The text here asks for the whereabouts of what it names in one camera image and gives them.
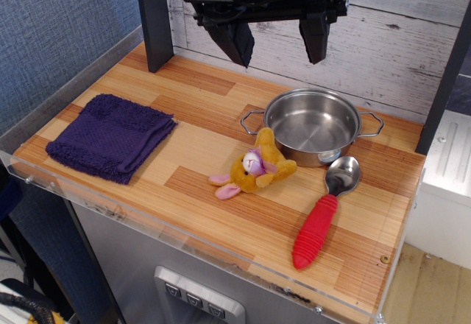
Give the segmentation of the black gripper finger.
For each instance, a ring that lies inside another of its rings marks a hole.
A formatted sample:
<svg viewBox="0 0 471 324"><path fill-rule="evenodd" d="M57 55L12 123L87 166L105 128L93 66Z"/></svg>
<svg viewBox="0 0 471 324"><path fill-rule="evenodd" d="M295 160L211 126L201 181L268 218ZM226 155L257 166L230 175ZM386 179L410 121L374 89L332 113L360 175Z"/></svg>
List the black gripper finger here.
<svg viewBox="0 0 471 324"><path fill-rule="evenodd" d="M308 59L312 64L323 61L327 55L327 41L330 25L324 13L309 13L301 19L300 33L305 44Z"/></svg>
<svg viewBox="0 0 471 324"><path fill-rule="evenodd" d="M235 63L248 67L255 39L248 24L215 24L207 22L204 28L218 47Z"/></svg>

